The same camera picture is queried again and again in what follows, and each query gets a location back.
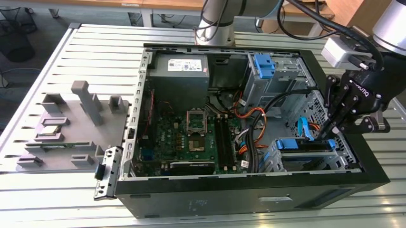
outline white label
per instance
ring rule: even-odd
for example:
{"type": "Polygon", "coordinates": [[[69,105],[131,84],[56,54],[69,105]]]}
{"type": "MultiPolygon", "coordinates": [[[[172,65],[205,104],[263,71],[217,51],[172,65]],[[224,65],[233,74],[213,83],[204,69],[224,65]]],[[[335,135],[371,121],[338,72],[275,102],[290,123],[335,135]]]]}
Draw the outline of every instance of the white label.
{"type": "Polygon", "coordinates": [[[247,161],[244,161],[244,160],[241,160],[240,162],[241,162],[240,166],[244,167],[244,168],[248,168],[249,163],[247,161]]]}
{"type": "Polygon", "coordinates": [[[121,6],[135,6],[135,7],[139,7],[140,5],[139,4],[131,4],[131,3],[121,3],[121,6]]]}
{"type": "Polygon", "coordinates": [[[267,201],[287,201],[287,200],[292,200],[292,199],[290,197],[287,197],[287,196],[259,197],[259,201],[260,202],[267,202],[267,201]]]}
{"type": "Polygon", "coordinates": [[[168,71],[201,71],[201,60],[199,59],[169,59],[168,71]]]}
{"type": "Polygon", "coordinates": [[[239,103],[240,103],[241,106],[245,106],[245,104],[247,104],[247,102],[241,99],[239,99],[239,103]]]}

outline black wire mesh bin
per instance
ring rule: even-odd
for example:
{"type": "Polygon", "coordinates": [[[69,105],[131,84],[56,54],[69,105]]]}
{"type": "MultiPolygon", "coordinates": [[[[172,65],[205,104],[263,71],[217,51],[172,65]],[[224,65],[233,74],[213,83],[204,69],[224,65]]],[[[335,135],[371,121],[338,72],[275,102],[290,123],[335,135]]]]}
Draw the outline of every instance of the black wire mesh bin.
{"type": "Polygon", "coordinates": [[[0,52],[17,63],[34,55],[21,24],[14,20],[0,20],[0,52]]]}
{"type": "Polygon", "coordinates": [[[37,30],[36,23],[32,19],[30,8],[14,8],[14,9],[0,9],[0,12],[6,20],[14,20],[21,24],[21,29],[25,34],[32,33],[37,30]]]}

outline slotted metal table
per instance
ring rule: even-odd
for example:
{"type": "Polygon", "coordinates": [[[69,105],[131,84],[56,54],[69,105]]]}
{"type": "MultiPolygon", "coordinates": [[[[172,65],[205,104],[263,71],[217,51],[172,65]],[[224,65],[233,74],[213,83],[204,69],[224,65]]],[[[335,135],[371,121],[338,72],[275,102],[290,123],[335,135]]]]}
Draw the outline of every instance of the slotted metal table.
{"type": "MultiPolygon", "coordinates": [[[[91,93],[105,100],[120,95],[129,100],[136,91],[143,43],[193,44],[185,29],[81,25],[69,28],[44,66],[0,137],[0,220],[2,227],[404,227],[406,217],[406,117],[394,99],[383,113],[392,130],[364,138],[391,179],[380,188],[358,193],[322,210],[220,215],[197,218],[136,220],[120,201],[93,201],[96,181],[91,172],[12,173],[25,140],[34,134],[38,104],[45,93],[70,93],[74,80],[87,80],[91,93]]],[[[284,35],[235,33],[240,47],[308,49],[326,74],[342,74],[320,55],[326,40],[302,42],[284,35]]]]}

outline motherboard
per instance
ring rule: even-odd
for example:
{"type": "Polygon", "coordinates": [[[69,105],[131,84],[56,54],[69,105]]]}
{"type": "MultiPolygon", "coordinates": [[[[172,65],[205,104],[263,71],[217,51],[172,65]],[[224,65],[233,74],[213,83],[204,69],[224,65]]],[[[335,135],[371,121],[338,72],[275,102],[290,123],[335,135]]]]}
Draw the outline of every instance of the motherboard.
{"type": "Polygon", "coordinates": [[[153,149],[140,150],[139,176],[243,173],[233,138],[240,120],[192,109],[156,120],[153,149]]]}

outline green motherboard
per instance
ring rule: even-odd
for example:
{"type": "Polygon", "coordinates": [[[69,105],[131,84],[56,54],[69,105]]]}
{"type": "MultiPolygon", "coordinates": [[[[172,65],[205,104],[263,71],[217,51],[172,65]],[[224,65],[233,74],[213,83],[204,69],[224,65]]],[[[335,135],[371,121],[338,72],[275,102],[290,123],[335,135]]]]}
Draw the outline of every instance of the green motherboard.
{"type": "MultiPolygon", "coordinates": [[[[155,148],[141,152],[143,161],[141,174],[143,176],[165,176],[165,170],[171,162],[213,162],[215,173],[213,174],[233,174],[241,173],[241,169],[237,165],[232,167],[219,166],[219,153],[217,153],[217,140],[216,140],[216,128],[215,123],[217,117],[213,115],[204,116],[207,122],[203,122],[199,115],[189,115],[189,121],[187,122],[187,116],[161,116],[156,122],[156,138],[155,148]],[[188,133],[187,124],[192,128],[201,128],[205,124],[205,134],[188,133]]],[[[228,118],[225,120],[229,137],[224,137],[231,141],[235,138],[235,134],[240,129],[240,121],[236,118],[228,118]]],[[[232,153],[233,162],[236,161],[233,142],[229,142],[229,153],[232,153]]]]}

